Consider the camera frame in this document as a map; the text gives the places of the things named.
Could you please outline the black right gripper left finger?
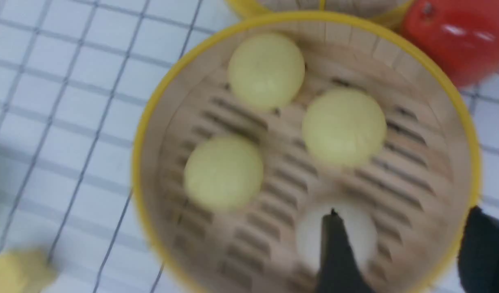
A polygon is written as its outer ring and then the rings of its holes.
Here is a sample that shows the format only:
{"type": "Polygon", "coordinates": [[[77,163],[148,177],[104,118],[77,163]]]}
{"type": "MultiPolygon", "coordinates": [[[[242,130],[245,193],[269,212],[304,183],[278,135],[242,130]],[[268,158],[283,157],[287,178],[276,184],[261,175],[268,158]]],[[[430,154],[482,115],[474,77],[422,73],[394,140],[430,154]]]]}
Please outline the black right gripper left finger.
{"type": "Polygon", "coordinates": [[[344,221],[335,211],[321,224],[321,268],[316,293],[372,293],[354,257],[344,221]]]}

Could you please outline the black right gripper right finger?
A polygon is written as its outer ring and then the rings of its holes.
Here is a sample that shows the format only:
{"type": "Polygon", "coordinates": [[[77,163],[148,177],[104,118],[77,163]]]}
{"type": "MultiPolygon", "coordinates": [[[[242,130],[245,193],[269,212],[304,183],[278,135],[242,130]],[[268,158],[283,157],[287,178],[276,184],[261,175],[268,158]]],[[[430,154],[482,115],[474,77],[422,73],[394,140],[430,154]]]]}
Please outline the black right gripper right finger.
{"type": "Polygon", "coordinates": [[[466,293],[499,293],[499,219],[470,209],[457,258],[466,293]]]}

